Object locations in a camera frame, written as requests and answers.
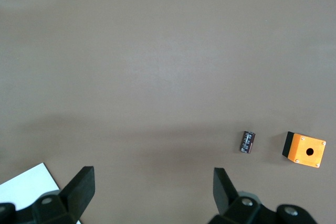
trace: white paper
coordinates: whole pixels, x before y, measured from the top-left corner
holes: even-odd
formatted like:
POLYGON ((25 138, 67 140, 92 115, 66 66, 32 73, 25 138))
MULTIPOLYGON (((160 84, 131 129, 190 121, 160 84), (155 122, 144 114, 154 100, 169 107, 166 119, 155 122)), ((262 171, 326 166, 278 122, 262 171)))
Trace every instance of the white paper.
POLYGON ((42 194, 59 190, 44 163, 0 185, 0 203, 13 203, 16 211, 30 206, 42 194))

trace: silver bolt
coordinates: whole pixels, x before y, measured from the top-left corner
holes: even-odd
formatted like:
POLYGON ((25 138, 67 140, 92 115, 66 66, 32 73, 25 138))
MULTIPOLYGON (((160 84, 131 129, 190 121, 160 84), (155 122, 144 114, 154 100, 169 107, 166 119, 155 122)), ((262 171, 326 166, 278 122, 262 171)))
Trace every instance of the silver bolt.
POLYGON ((253 205, 253 202, 250 200, 250 199, 248 199, 248 198, 244 198, 244 199, 242 199, 241 200, 242 201, 242 203, 245 205, 245 206, 252 206, 253 205))
POLYGON ((292 207, 285 207, 285 212, 292 216, 298 215, 298 212, 292 207))
POLYGON ((41 201, 41 204, 46 205, 49 204, 50 202, 52 202, 52 198, 45 198, 41 201))

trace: black hole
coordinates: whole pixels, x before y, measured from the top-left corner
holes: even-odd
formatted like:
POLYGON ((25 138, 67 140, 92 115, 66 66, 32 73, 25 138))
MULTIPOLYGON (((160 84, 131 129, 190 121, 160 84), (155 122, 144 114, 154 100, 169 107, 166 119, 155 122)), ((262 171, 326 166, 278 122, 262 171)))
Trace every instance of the black hole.
POLYGON ((314 150, 312 148, 309 148, 309 149, 307 149, 306 153, 307 153, 308 156, 311 156, 311 155, 313 155, 314 150))

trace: black mechanical part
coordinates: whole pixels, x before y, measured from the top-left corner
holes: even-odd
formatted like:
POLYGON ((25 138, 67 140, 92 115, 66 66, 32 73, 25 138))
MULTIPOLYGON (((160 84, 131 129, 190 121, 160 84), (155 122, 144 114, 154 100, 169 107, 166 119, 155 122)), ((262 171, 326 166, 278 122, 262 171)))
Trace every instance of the black mechanical part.
POLYGON ((94 194, 94 168, 85 166, 58 195, 42 196, 20 211, 13 204, 0 204, 0 223, 75 224, 94 194))
POLYGON ((213 193, 219 215, 208 224, 317 224, 301 207, 280 205, 273 212, 251 197, 239 196, 223 168, 214 169, 213 193))

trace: table surface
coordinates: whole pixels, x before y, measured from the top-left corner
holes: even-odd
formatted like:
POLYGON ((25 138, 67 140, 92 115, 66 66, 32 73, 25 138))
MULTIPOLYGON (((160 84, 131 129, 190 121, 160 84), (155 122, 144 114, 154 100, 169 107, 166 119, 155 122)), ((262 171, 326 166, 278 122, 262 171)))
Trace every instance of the table surface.
POLYGON ((83 223, 207 223, 214 167, 333 223, 335 0, 0 0, 0 183, 83 167, 83 223), (243 131, 256 138, 239 151, 243 131), (320 168, 281 155, 327 142, 320 168))

